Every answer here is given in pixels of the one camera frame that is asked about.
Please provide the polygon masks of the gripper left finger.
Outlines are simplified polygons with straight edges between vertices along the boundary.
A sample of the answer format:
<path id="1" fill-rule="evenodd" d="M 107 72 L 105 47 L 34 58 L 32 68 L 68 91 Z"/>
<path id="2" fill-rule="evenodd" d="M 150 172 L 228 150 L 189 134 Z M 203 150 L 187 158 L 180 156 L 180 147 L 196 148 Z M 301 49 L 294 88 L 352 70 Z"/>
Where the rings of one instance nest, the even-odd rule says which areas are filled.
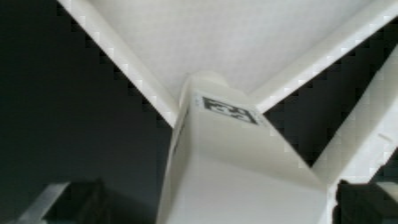
<path id="1" fill-rule="evenodd" d="M 15 224 L 111 224 L 104 181 L 50 184 Z"/>

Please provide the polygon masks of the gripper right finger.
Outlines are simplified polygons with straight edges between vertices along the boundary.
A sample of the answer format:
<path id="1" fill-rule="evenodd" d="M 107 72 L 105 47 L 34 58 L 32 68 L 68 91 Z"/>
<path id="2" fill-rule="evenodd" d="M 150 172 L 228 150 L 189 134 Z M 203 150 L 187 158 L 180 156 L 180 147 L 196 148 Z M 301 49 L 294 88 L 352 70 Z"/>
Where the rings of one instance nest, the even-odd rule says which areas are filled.
<path id="1" fill-rule="evenodd" d="M 375 183 L 338 184 L 335 224 L 398 224 L 398 200 Z"/>

